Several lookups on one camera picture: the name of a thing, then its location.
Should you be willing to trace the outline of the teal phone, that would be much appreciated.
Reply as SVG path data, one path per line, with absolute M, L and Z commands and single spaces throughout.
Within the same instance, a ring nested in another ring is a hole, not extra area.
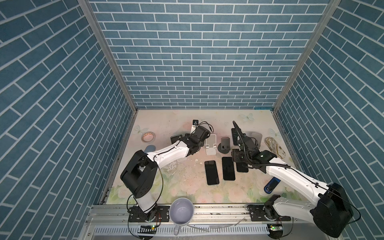
M 177 141 L 180 141 L 183 135 L 175 135 L 171 137 L 171 144 L 176 143 Z
M 220 183 L 217 164 L 215 161 L 205 161 L 207 184 L 218 185 Z

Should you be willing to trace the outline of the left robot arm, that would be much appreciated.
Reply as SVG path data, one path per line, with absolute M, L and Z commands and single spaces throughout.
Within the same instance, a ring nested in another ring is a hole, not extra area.
M 171 137 L 171 145 L 154 152 L 136 151 L 124 168 L 120 179 L 131 191 L 134 200 L 144 214 L 157 206 L 150 190 L 161 168 L 197 153 L 204 146 L 205 140 L 214 132 L 207 122 L 193 125 L 191 132 Z

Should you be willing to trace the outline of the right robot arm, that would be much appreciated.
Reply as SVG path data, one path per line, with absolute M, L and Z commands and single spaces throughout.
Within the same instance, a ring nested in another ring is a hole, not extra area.
M 239 146 L 231 153 L 234 162 L 277 178 L 306 198 L 305 201 L 294 201 L 273 195 L 263 207 L 268 220 L 276 221 L 281 217 L 303 220 L 315 224 L 332 238 L 338 238 L 352 223 L 354 206 L 342 186 L 316 180 L 289 166 L 274 153 L 260 151 L 253 139 L 238 126 L 232 128 L 232 135 L 234 144 Z

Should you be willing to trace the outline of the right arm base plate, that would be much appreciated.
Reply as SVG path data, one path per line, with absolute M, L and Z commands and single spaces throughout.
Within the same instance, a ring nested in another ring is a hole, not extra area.
M 278 216 L 278 214 L 269 206 L 265 206 L 263 204 L 250 204 L 246 206 L 247 211 L 250 214 L 250 218 L 252 222 L 273 222 L 273 221 L 283 221 L 288 222 L 291 221 L 291 217 L 287 216 Z

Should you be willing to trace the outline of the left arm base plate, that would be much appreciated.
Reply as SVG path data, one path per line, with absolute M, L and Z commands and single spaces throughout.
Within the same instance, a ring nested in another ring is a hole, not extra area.
M 169 222 L 169 210 L 170 206 L 156 206 L 148 213 L 144 213 L 140 207 L 132 206 L 128 208 L 129 222 L 132 223 L 144 223 L 144 222 Z

